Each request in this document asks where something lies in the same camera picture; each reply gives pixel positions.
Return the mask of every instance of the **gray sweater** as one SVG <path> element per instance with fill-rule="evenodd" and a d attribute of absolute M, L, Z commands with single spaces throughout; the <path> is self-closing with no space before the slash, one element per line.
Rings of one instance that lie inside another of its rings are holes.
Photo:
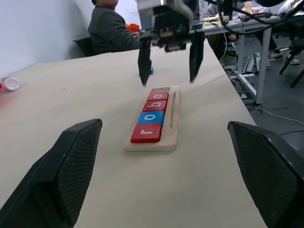
<path fill-rule="evenodd" d="M 139 42 L 125 26 L 123 17 L 112 9 L 96 6 L 88 30 L 98 54 L 139 49 Z"/>

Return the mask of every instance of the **white container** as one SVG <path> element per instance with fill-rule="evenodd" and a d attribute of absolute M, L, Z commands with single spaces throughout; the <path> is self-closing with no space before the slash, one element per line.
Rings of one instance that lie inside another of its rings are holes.
<path fill-rule="evenodd" d="M 20 88 L 20 82 L 18 79 L 10 76 L 0 77 L 0 83 L 4 85 L 7 90 L 15 91 Z"/>

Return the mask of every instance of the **shoe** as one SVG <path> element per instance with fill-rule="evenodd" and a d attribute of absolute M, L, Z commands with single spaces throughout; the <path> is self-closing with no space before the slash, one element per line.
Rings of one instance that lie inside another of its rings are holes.
<path fill-rule="evenodd" d="M 269 61 L 278 61 L 278 60 L 282 60 L 283 59 L 283 53 L 280 51 L 280 53 L 274 53 L 274 52 L 271 52 L 269 55 L 268 55 L 268 59 Z"/>
<path fill-rule="evenodd" d="M 286 61 L 291 57 L 290 54 L 287 55 L 286 57 Z M 299 55 L 296 55 L 294 56 L 293 60 L 290 61 L 289 63 L 290 65 L 293 65 L 293 66 L 298 66 L 301 64 L 300 60 L 299 60 Z"/>

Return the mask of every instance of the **beige table surface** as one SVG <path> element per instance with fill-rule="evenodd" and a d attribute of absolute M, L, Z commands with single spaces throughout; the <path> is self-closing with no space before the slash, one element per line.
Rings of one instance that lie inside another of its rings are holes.
<path fill-rule="evenodd" d="M 189 83 L 189 47 L 152 48 L 154 75 L 141 85 L 138 50 L 38 64 L 0 95 L 0 206 L 66 128 L 102 118 L 92 180 L 76 228 L 265 228 L 242 180 L 227 131 L 254 124 L 205 42 Z M 130 153 L 124 137 L 149 88 L 180 85 L 175 152 Z"/>

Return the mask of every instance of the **orange object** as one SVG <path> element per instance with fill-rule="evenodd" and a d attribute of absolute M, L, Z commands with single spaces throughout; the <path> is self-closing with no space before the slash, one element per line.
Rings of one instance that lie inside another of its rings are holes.
<path fill-rule="evenodd" d="M 131 33 L 139 32 L 139 25 L 137 24 L 126 24 L 126 27 L 129 29 Z"/>

